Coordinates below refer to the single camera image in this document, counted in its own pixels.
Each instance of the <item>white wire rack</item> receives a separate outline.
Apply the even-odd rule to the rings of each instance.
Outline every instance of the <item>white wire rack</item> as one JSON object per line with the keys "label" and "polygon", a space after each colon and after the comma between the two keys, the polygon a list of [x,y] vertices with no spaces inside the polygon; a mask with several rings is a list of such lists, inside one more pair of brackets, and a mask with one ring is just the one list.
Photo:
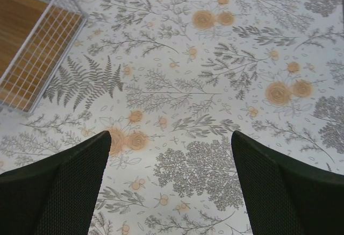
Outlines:
{"label": "white wire rack", "polygon": [[0,105],[31,113],[67,55],[87,15],[76,0],[47,7],[0,77]]}

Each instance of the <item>floral carpet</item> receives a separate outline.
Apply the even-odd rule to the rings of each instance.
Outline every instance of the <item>floral carpet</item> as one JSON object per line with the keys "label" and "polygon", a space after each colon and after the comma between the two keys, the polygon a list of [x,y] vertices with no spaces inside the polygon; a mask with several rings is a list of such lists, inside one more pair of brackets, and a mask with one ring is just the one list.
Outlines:
{"label": "floral carpet", "polygon": [[342,0],[78,0],[89,20],[0,171],[109,130],[91,235],[252,234],[241,130],[344,174]]}

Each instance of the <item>fern leaf print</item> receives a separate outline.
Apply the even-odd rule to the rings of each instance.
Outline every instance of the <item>fern leaf print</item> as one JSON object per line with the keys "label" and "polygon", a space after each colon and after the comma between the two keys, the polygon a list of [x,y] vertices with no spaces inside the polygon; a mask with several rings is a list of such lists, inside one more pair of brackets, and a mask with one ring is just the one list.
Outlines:
{"label": "fern leaf print", "polygon": [[56,98],[58,104],[63,100],[64,107],[73,104],[75,111],[83,102],[85,109],[90,109],[93,102],[105,94],[113,98],[116,88],[123,91],[120,65],[116,67],[108,56],[102,68],[92,58],[84,57],[84,61],[76,62],[68,56],[67,64],[59,68],[43,97],[51,102]]}

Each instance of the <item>metal wire basket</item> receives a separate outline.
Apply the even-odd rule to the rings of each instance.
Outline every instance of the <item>metal wire basket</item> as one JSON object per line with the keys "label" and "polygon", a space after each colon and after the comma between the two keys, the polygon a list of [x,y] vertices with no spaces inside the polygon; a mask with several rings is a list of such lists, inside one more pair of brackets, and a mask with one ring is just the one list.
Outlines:
{"label": "metal wire basket", "polygon": [[87,21],[76,0],[46,8],[0,77],[0,105],[31,113]]}

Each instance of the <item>wooden shelf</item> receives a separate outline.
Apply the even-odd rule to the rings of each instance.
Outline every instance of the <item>wooden shelf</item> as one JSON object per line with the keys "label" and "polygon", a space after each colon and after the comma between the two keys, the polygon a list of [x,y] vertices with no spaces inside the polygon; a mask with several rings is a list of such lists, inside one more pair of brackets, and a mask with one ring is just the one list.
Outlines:
{"label": "wooden shelf", "polygon": [[[0,0],[0,76],[47,8],[39,0]],[[0,100],[29,111],[82,22],[80,15],[52,6],[0,85]]]}

